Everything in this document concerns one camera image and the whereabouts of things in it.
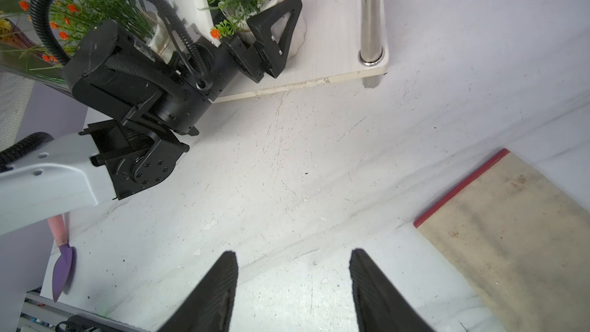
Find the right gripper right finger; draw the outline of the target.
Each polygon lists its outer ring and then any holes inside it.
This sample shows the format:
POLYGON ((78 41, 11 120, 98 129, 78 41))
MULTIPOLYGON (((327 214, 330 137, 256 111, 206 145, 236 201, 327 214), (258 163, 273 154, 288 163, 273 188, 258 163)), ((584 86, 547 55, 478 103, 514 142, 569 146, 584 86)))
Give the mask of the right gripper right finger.
POLYGON ((365 250, 357 248, 352 251, 349 270, 360 331, 433 330, 365 250))

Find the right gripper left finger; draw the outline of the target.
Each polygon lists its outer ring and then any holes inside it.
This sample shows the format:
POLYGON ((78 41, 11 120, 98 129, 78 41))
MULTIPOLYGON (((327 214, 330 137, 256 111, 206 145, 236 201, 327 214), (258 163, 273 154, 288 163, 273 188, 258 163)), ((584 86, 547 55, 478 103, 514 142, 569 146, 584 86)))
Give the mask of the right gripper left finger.
POLYGON ((238 284, 238 260, 224 252, 161 331, 228 331, 238 284))

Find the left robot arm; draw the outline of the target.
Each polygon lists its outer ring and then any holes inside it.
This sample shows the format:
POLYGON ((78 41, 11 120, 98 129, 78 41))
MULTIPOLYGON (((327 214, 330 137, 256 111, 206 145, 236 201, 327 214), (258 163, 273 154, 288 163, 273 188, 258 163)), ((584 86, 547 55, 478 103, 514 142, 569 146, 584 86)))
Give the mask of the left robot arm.
POLYGON ((32 0, 33 27, 73 98, 107 120, 57 139, 35 133, 1 153, 3 234, 166 180, 189 149, 180 137, 198 134, 198 120, 236 75, 260 81, 282 73, 303 8, 302 0, 284 0, 249 18, 252 45, 237 36, 212 45, 191 39, 166 0, 145 0, 186 46, 165 61, 114 20, 67 55, 50 29, 53 1, 32 0))

